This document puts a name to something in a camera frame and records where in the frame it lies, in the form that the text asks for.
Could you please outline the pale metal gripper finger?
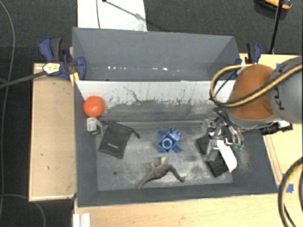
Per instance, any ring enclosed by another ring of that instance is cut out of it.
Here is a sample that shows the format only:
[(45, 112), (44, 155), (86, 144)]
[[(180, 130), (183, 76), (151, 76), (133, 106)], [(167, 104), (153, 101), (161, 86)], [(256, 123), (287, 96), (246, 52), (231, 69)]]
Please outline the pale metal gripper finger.
[(207, 161), (208, 162), (215, 161), (216, 156), (219, 151), (220, 151), (220, 148), (217, 145), (217, 140), (209, 140), (209, 143), (207, 146)]
[(219, 151), (223, 157), (229, 172), (232, 172), (237, 167), (237, 159), (229, 145), (224, 143), (224, 140), (219, 140)]

